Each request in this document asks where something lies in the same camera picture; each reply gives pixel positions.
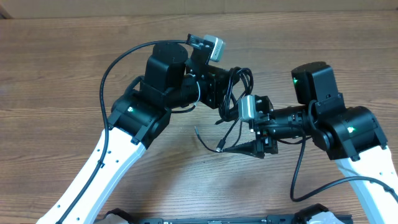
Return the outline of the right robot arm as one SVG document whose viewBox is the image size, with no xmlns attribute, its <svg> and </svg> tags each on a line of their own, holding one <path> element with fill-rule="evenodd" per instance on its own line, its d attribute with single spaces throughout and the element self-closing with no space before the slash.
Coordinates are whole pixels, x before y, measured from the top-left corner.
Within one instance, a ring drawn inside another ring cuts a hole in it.
<svg viewBox="0 0 398 224">
<path fill-rule="evenodd" d="M 301 65 L 291 74 L 298 105 L 276 110 L 265 96 L 241 98 L 239 119 L 256 138 L 228 152 L 263 158 L 277 153 L 278 143 L 304 146 L 311 139 L 343 174 L 320 192 L 350 183 L 370 223 L 396 223 L 397 172 L 375 115 L 363 106 L 345 106 L 325 62 Z"/>
</svg>

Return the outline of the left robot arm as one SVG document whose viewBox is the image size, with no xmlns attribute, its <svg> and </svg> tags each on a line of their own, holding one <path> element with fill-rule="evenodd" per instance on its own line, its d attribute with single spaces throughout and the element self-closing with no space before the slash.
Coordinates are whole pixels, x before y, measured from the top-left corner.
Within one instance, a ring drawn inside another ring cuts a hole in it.
<svg viewBox="0 0 398 224">
<path fill-rule="evenodd" d="M 103 113 L 104 129 L 85 165 L 40 223 L 93 223 L 119 181 L 169 125 L 197 103 L 219 107 L 234 72 L 215 67 L 224 42 L 158 40 L 142 76 Z"/>
</svg>

